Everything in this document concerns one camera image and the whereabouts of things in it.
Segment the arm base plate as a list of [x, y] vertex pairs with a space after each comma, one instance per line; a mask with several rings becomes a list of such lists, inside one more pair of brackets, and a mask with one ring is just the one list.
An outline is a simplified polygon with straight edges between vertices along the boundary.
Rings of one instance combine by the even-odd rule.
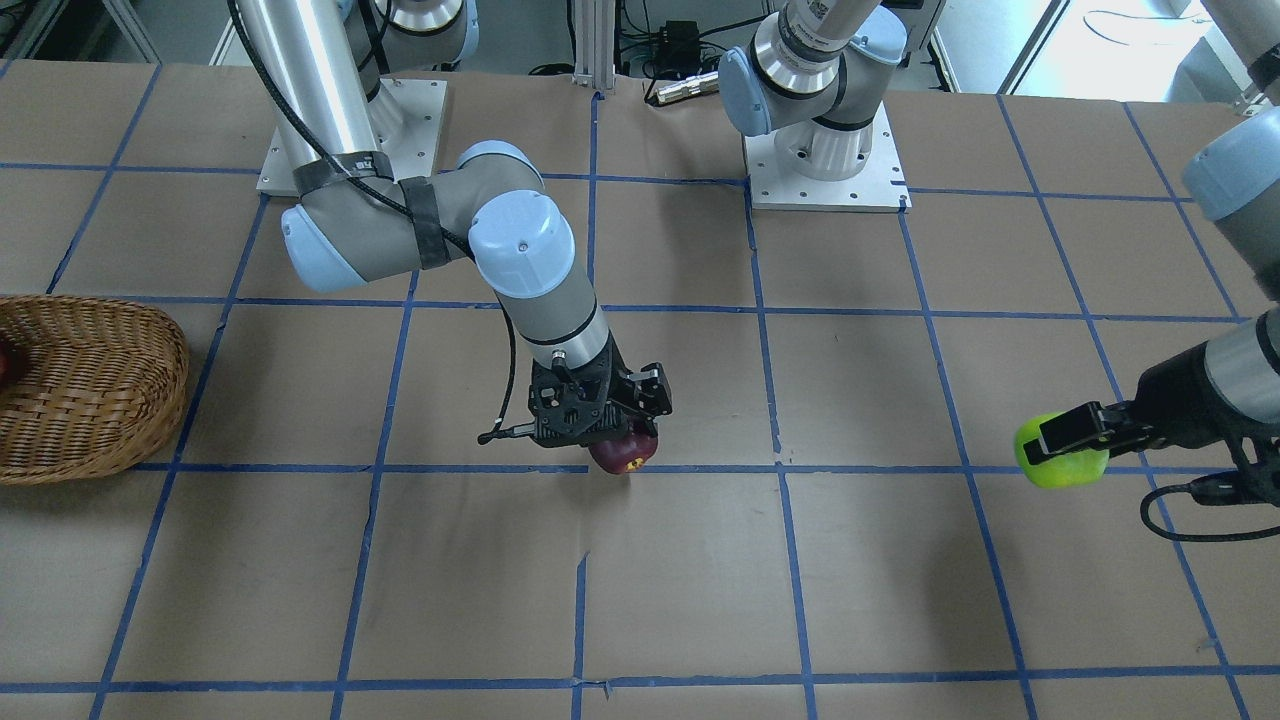
[[[390, 163], [392, 177], [431, 176], [440, 149], [448, 83], [443, 79], [383, 78], [371, 102], [362, 95], [342, 101], [330, 117], [321, 117], [320, 102], [307, 101], [300, 118], [334, 155], [374, 150]], [[297, 199], [294, 169], [315, 161], [317, 154], [276, 114], [268, 154], [259, 173], [257, 191]]]
[[756, 210], [899, 213], [913, 206], [884, 104], [860, 129], [809, 120], [742, 143]]

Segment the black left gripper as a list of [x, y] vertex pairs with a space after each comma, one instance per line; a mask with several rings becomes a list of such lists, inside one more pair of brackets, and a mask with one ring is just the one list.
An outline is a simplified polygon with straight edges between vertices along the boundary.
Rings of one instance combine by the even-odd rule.
[[1222, 441], [1233, 452], [1245, 439], [1263, 446], [1263, 425], [1224, 400], [1206, 369], [1202, 342], [1143, 372], [1132, 401], [1089, 401], [1039, 427], [1036, 464], [1084, 448], [1116, 457], [1138, 450], [1203, 448]]

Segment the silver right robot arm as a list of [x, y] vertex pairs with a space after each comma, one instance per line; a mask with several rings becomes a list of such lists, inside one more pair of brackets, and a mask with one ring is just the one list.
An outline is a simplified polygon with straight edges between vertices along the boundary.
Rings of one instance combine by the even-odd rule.
[[512, 143], [483, 141], [421, 176], [393, 161], [406, 111], [392, 70], [451, 64], [479, 36], [472, 1], [230, 1], [244, 51], [276, 108], [298, 202], [283, 214], [298, 277], [333, 292], [466, 258], [532, 356], [524, 425], [479, 437], [582, 446], [639, 465], [671, 414], [658, 363], [630, 370], [541, 174]]

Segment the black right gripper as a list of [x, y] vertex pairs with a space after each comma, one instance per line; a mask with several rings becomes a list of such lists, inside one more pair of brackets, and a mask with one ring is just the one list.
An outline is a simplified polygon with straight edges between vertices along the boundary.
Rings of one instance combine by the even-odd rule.
[[641, 428], [639, 416], [667, 416], [673, 411], [664, 368], [649, 364], [625, 374], [613, 337], [579, 368], [532, 361], [527, 406], [532, 441], [544, 448], [622, 439]]

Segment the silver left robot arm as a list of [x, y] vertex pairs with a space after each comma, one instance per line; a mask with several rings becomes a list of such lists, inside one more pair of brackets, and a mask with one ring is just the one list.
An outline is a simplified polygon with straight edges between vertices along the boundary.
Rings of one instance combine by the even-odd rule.
[[[751, 42], [719, 60], [719, 92], [746, 137], [809, 135], [801, 176], [844, 181], [854, 150], [841, 133], [874, 120], [906, 42], [902, 22], [878, 1], [788, 1], [756, 27]], [[1277, 299], [1277, 110], [1243, 120], [1199, 150], [1181, 179], [1203, 217]], [[1015, 439], [1027, 475], [1068, 470], [1076, 455], [1091, 473], [1123, 454], [1225, 443], [1244, 469], [1277, 459], [1277, 310], [1187, 350], [1139, 379], [1130, 401], [1084, 404], [1028, 421]]]

